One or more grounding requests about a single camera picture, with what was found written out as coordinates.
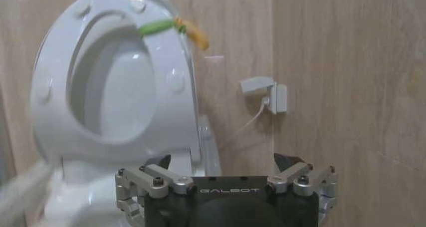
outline toilet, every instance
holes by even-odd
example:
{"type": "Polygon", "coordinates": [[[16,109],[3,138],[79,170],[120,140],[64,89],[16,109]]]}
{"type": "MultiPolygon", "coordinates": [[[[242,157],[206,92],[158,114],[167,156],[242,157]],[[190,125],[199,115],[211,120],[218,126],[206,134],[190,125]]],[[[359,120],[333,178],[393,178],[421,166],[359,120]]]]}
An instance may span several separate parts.
{"type": "Polygon", "coordinates": [[[31,91],[34,132],[55,174],[40,226],[127,227],[115,172],[171,154],[170,170],[218,176],[209,119],[198,114],[191,48],[163,0],[78,0],[44,38],[31,91]]]}

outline white plug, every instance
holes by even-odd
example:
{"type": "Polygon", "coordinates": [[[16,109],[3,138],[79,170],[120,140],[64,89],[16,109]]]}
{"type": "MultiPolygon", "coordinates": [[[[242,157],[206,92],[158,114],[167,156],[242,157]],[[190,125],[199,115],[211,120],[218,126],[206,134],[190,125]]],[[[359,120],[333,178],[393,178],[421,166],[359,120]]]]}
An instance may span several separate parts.
{"type": "Polygon", "coordinates": [[[287,111],[287,86],[277,84],[273,78],[258,76],[239,82],[245,94],[267,89],[267,109],[273,114],[287,111]]]}

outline beige wall tile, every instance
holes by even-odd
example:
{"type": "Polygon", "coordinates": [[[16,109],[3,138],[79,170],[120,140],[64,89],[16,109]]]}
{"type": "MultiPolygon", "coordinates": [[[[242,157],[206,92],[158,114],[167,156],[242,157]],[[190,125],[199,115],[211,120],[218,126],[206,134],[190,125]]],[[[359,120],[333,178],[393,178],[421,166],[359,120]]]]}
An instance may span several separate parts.
{"type": "Polygon", "coordinates": [[[422,0],[274,0],[275,149],[341,175],[327,226],[425,225],[422,0]]]}

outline robotic arm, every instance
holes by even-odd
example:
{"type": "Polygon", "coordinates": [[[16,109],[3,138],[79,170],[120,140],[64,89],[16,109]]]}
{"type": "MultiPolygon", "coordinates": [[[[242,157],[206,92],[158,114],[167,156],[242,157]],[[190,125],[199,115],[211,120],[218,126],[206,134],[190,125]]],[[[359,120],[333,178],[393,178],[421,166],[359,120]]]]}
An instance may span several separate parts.
{"type": "Polygon", "coordinates": [[[274,157],[277,176],[179,176],[170,156],[120,169],[118,208],[132,227],[318,227],[337,204],[334,167],[274,157]]]}

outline white cord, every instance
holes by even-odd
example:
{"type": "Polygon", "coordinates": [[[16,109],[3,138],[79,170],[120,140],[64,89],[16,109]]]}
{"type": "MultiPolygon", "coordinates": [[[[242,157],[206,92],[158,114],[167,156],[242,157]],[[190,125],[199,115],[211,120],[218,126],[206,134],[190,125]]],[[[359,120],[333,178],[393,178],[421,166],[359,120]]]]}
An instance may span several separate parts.
{"type": "Polygon", "coordinates": [[[230,138],[227,139],[227,141],[223,144],[223,147],[234,140],[234,138],[239,135],[241,132],[243,132],[243,130],[254,123],[254,121],[258,119],[258,117],[261,116],[266,105],[269,104],[269,98],[263,97],[262,98],[262,104],[261,104],[261,109],[257,113],[257,115],[253,117],[253,119],[246,123],[246,125],[230,136],[230,138]]]}

